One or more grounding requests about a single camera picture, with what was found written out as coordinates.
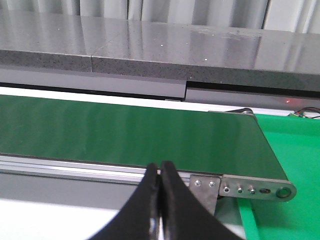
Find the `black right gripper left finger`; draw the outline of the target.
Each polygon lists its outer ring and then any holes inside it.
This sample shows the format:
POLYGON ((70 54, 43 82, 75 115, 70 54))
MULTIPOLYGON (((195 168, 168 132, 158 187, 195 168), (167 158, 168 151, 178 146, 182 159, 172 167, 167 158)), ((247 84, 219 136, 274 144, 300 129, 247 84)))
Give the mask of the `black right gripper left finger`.
POLYGON ((91 240, 157 240, 159 238, 158 167, 151 163, 117 215, 91 240))

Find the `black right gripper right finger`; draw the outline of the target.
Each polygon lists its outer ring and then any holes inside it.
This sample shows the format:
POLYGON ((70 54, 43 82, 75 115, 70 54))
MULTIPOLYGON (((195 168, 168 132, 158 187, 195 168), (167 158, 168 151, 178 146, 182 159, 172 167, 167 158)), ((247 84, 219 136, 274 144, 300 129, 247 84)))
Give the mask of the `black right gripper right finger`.
POLYGON ((197 200, 173 162, 161 164, 161 204, 166 240, 240 240, 197 200))

